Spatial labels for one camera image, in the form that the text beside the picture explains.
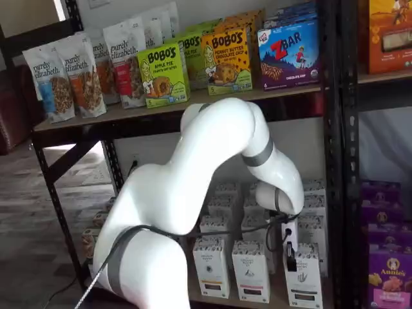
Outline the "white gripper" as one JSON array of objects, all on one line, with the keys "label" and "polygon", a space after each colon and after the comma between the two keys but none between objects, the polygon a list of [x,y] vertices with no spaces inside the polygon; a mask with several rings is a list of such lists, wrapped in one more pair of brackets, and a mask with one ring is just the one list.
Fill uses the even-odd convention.
[{"label": "white gripper", "polygon": [[[298,249],[298,222],[297,219],[293,219],[287,223],[281,224],[283,248],[285,249],[288,243],[292,244],[294,250]],[[297,272],[297,261],[294,257],[286,257],[285,259],[285,271]]]}]

